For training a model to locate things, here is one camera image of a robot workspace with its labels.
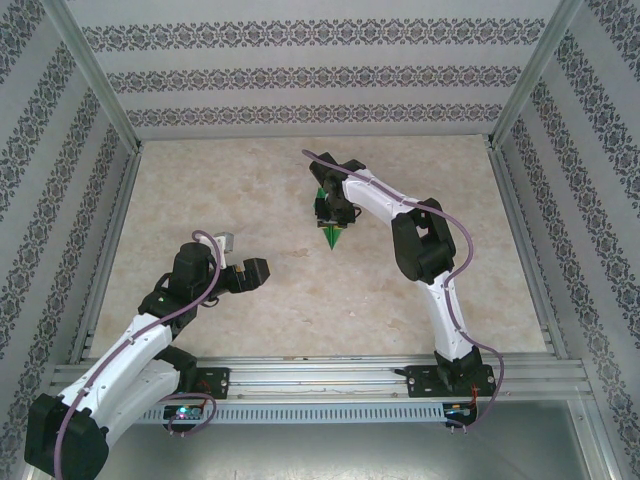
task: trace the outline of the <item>beige floor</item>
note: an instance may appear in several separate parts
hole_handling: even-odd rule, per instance
[[[482,138],[333,137],[147,143],[92,356],[120,336],[197,228],[234,233],[231,263],[266,258],[271,278],[199,309],[176,346],[200,357],[433,351],[424,299],[398,270],[390,231],[364,212],[331,251],[316,229],[303,148],[357,158],[403,193],[439,200],[477,247],[458,281],[472,336],[505,352],[544,350]],[[460,264],[467,249],[454,238]]]

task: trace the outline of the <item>patterned wallpaper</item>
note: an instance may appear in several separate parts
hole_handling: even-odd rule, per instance
[[[490,133],[557,4],[69,3],[142,139]]]
[[[127,149],[42,6],[0,2],[0,478],[28,407],[67,362]]]
[[[624,478],[640,477],[639,18],[628,0],[586,2],[503,145],[552,308],[585,361]]]

